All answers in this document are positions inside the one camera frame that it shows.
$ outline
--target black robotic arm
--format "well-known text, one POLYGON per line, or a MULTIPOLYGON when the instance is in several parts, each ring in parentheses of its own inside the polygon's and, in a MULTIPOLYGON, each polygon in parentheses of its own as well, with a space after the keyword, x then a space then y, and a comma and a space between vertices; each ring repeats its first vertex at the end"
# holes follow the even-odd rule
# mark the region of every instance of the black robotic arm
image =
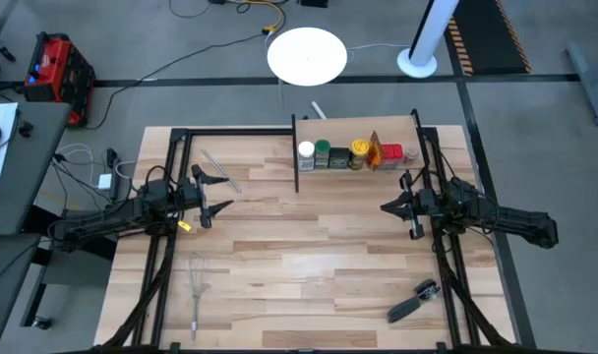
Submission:
POLYGON ((393 202, 381 206, 381 210, 411 220, 411 238, 424 236, 418 216, 434 216, 447 233, 462 234, 470 226, 483 230, 501 231, 521 236, 527 242, 544 249, 559 243, 557 222, 548 213, 525 211, 498 206, 492 199, 479 192, 471 184, 452 177, 446 184, 446 192, 437 195, 432 189, 412 192, 412 176, 406 171, 400 179, 404 192, 393 202))

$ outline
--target gray desk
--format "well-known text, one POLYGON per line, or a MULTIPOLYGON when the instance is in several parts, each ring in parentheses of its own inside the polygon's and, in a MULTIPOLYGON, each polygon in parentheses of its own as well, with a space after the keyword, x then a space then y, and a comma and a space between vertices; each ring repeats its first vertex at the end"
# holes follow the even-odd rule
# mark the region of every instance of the gray desk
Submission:
MULTIPOLYGON (((71 107, 62 103, 24 103, 21 118, 33 125, 30 138, 16 135, 8 146, 0 180, 0 271, 35 244, 38 234, 22 233, 26 222, 47 217, 32 203, 65 130, 71 107)), ((0 337, 35 254, 24 253, 0 278, 0 337)))

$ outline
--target white lid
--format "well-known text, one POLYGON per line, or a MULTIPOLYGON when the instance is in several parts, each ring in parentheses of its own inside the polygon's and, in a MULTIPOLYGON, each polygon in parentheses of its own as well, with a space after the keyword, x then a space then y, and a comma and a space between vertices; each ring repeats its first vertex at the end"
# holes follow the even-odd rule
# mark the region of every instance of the white lid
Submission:
POLYGON ((345 69, 347 49, 326 30, 292 29, 270 44, 267 60, 278 78, 311 87, 332 81, 345 69))
POLYGON ((302 142, 299 144, 298 151, 303 157, 312 157, 315 154, 315 145, 310 142, 302 142))

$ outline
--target yellow lid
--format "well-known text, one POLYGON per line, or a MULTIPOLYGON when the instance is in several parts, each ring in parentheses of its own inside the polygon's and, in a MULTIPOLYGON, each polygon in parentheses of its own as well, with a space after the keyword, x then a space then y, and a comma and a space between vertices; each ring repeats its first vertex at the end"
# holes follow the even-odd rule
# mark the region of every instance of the yellow lid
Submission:
POLYGON ((351 152, 358 156, 366 155, 369 152, 369 142, 364 139, 356 139, 351 143, 351 152))

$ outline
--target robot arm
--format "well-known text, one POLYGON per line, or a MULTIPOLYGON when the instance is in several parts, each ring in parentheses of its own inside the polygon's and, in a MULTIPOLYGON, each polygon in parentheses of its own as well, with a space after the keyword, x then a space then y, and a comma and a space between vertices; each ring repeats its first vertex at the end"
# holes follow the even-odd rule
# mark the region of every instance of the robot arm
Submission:
POLYGON ((184 179, 176 188, 164 179, 148 181, 134 198, 108 206, 104 212, 53 223, 50 236, 59 249, 72 252, 88 240, 114 233, 144 230, 149 235, 160 235, 174 227, 170 215, 192 208, 201 210, 201 226, 211 228, 211 219, 233 201, 208 206, 204 185, 226 182, 227 179, 210 177, 199 165, 192 166, 192 175, 194 184, 184 179))
POLYGON ((444 230, 455 234, 464 233, 466 227, 476 226, 521 236, 544 249, 559 243, 557 222, 548 213, 498 206, 474 186, 458 178, 452 178, 447 183, 447 192, 440 196, 432 189, 422 189, 413 194, 409 171, 401 177, 400 185, 405 192, 395 201, 381 206, 381 210, 402 220, 411 220, 413 240, 424 235, 418 216, 432 215, 441 221, 444 230))

